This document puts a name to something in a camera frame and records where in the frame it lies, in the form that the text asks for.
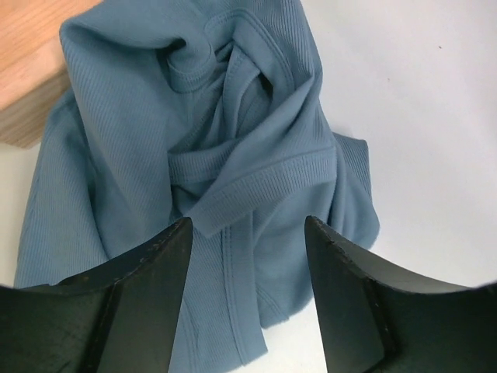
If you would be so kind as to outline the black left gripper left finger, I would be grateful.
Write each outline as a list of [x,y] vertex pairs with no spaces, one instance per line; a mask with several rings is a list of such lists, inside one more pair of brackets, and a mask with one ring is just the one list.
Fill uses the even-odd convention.
[[1,289],[3,372],[166,372],[193,224],[53,286]]

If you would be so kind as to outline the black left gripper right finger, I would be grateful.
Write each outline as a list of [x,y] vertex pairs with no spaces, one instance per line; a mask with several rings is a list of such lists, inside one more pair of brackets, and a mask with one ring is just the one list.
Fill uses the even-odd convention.
[[335,373],[492,373],[496,286],[414,273],[305,221],[326,368]]

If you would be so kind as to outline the grey-blue tank top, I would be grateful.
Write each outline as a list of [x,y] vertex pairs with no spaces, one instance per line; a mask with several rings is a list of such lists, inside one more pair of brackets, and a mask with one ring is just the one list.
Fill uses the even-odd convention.
[[193,221],[173,372],[228,372],[312,296],[309,215],[379,232],[367,143],[334,133],[298,1],[104,1],[60,29],[14,284],[55,284]]

